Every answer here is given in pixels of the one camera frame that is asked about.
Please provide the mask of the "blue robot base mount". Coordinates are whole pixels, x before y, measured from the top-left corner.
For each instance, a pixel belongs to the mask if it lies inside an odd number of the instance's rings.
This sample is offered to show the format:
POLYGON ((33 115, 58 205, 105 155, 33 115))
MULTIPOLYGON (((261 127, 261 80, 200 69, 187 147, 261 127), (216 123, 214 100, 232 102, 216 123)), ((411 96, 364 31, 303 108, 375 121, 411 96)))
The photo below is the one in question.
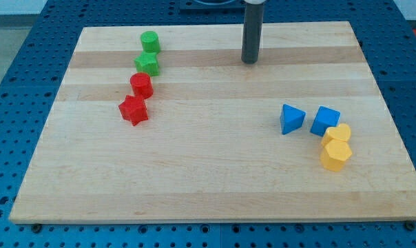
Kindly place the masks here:
POLYGON ((224 10, 241 10, 245 7, 243 0, 178 0, 180 12, 210 12, 224 10))

